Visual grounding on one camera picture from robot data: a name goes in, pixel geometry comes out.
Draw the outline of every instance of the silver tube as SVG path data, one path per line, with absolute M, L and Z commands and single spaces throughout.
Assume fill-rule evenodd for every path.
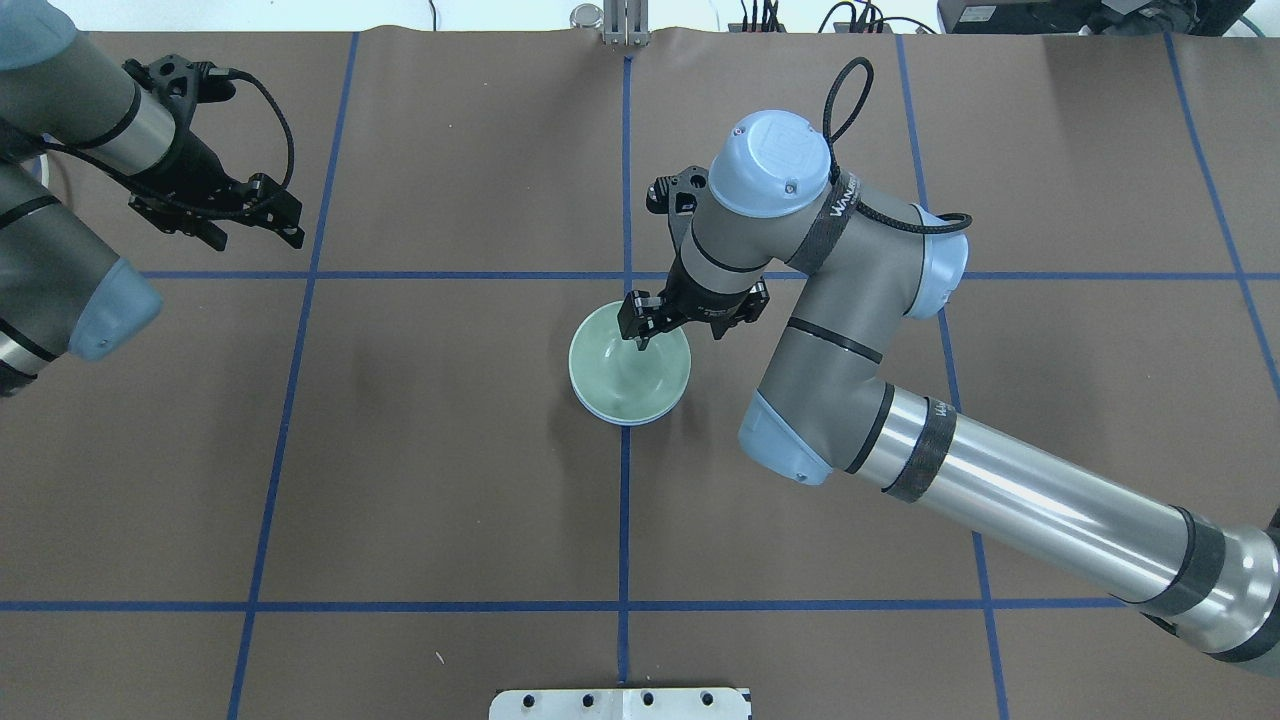
M 164 159 L 173 145 L 177 126 L 173 114 L 150 92 L 140 95 L 138 114 L 120 135 L 84 150 L 116 170 L 136 176 Z
M 4 331 L 0 331 L 0 363 L 9 365 L 24 375 L 36 377 L 49 363 L 33 355 L 26 347 L 18 345 Z
M 896 401 L 909 405 L 911 397 L 919 396 L 896 389 Z M 901 445 L 884 442 L 884 452 Z M 878 477 L 868 479 L 892 483 L 876 468 Z M 1187 553 L 1178 510 L 965 416 L 919 503 L 1129 602 L 1164 592 Z
M 1280 553 L 1271 538 L 1249 527 L 1225 528 L 1222 536 L 1222 574 L 1212 592 L 1187 612 L 1165 618 L 1202 652 L 1225 652 L 1257 634 L 1280 593 Z M 1280 656 L 1272 653 L 1276 661 Z

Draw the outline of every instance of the black tape band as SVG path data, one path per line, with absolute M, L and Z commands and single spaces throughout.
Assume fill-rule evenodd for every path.
M 137 83 L 133 85 L 133 102 L 129 104 L 129 111 L 124 114 L 123 118 L 111 129 L 104 132 L 102 135 L 95 137 L 93 140 L 86 140 L 84 142 L 77 142 L 76 145 L 68 145 L 68 147 L 74 147 L 77 150 L 91 150 L 93 147 L 101 147 L 108 142 L 111 142 L 124 128 L 133 123 L 133 119 L 138 117 L 138 109 L 142 108 L 142 88 Z
M 858 199 L 861 196 L 861 182 L 850 174 L 840 176 L 840 182 L 831 186 L 822 210 L 809 225 L 809 232 L 800 241 L 800 247 L 787 258 L 787 265 L 806 275 L 812 275 L 827 261 L 827 256 L 836 247 L 836 241 L 845 234 L 845 225 L 849 218 L 856 213 Z
M 956 409 L 941 400 L 924 398 L 924 401 L 929 407 L 924 415 L 920 437 L 915 438 L 915 447 L 911 448 L 911 456 L 906 459 L 906 465 L 893 484 L 881 491 L 902 502 L 915 502 L 929 489 L 956 434 Z
M 17 342 L 19 346 L 22 346 L 23 350 L 31 352 L 36 357 L 40 357 L 45 363 L 52 363 L 54 360 L 58 360 L 56 355 L 45 350 L 44 347 L 40 347 L 36 343 L 36 341 L 18 332 L 18 328 L 4 322 L 4 319 L 0 319 L 0 334 L 9 336 L 9 340 Z
M 1280 552 L 1280 533 L 1268 532 L 1267 536 L 1275 543 L 1276 552 Z M 1280 596 L 1276 596 L 1276 601 L 1271 606 L 1271 614 L 1262 623 L 1262 626 L 1258 628 L 1258 632 L 1253 633 L 1252 638 L 1231 650 L 1211 652 L 1208 656 L 1222 662 L 1248 662 L 1271 652 L 1277 644 L 1280 644 Z
M 1174 580 L 1156 597 L 1132 603 L 1142 612 L 1172 618 L 1196 607 L 1213 592 L 1226 564 L 1226 538 L 1222 530 L 1174 506 L 1187 520 L 1187 553 Z
M 9 210 L 0 213 L 0 231 L 17 223 L 36 210 L 49 208 L 50 205 L 58 205 L 58 199 L 52 195 L 41 195 L 35 200 L 28 200 L 17 208 L 10 208 Z
M 768 265 L 768 261 L 765 261 L 764 265 L 756 265 L 755 268 L 735 268 L 733 265 L 726 265 L 724 263 L 721 263 L 719 260 L 712 258 L 709 252 L 707 252 L 707 250 L 703 247 L 703 243 L 698 241 L 698 233 L 694 232 L 692 228 L 689 229 L 689 234 L 694 238 L 694 247 L 696 247 L 698 251 L 701 252 L 703 258 L 707 258 L 708 263 L 716 265 L 722 270 L 728 270 L 730 273 L 746 274 L 763 270 L 764 266 Z
M 863 357 L 870 360 L 872 363 L 876 363 L 877 365 L 879 365 L 881 360 L 884 359 L 884 355 L 882 352 L 867 347 L 865 345 L 858 342 L 856 340 L 847 338 L 840 333 L 835 333 L 828 331 L 827 328 L 815 325 L 809 320 L 801 320 L 800 318 L 792 316 L 790 320 L 787 320 L 787 327 L 797 329 L 803 333 L 812 334 L 813 337 L 818 340 L 824 340 L 832 345 L 838 345 L 840 347 L 844 347 L 845 350 L 855 355 L 861 355 Z
M 876 441 L 879 439 L 881 430 L 884 429 L 884 420 L 888 419 L 888 410 L 892 406 L 893 386 L 884 383 L 884 397 L 881 398 L 881 409 L 876 413 L 876 421 L 872 423 L 872 430 L 867 433 L 867 439 L 863 441 L 863 447 L 858 451 L 858 457 L 854 457 L 854 461 L 845 469 L 846 473 L 854 474 L 863 469 L 863 464 L 870 456 L 872 448 L 876 447 Z

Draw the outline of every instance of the robotic arm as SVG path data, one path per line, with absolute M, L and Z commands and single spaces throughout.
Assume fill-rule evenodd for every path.
M 710 169 L 659 178 L 676 258 L 658 297 L 631 292 L 618 325 L 641 350 L 690 320 L 717 340 L 768 301 L 771 259 L 809 275 L 739 433 L 805 484 L 835 469 L 1088 579 L 1216 660 L 1280 676 L 1280 512 L 1220 528 L 878 379 L 904 316 L 929 318 L 964 273 L 966 215 L 937 218 L 840 170 L 823 132 L 782 110 L 735 127 Z
M 196 105 L 229 100 L 236 79 L 255 85 L 280 119 L 289 158 L 282 183 L 262 173 L 228 177 L 191 132 Z M 293 138 L 253 76 L 178 55 L 122 69 L 45 0 L 0 0 L 0 397 L 68 350 L 104 357 L 161 306 L 128 260 L 19 167 L 46 150 L 105 172 L 161 232 L 220 251 L 227 233 L 214 220 L 227 219 L 302 247 L 302 205 L 285 190 Z

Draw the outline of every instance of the light green bowl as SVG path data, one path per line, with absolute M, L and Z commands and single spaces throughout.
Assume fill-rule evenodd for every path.
M 568 346 L 573 395 L 596 418 L 614 425 L 643 425 L 680 402 L 689 384 L 690 354 L 685 331 L 676 328 L 649 341 L 644 352 L 618 332 L 618 309 L 611 302 L 582 320 Z

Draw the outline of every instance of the metal bracket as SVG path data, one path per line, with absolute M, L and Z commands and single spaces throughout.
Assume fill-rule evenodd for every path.
M 649 45 L 649 0 L 604 0 L 605 45 Z
M 489 720 L 750 720 L 751 691 L 652 688 L 507 691 L 489 705 Z

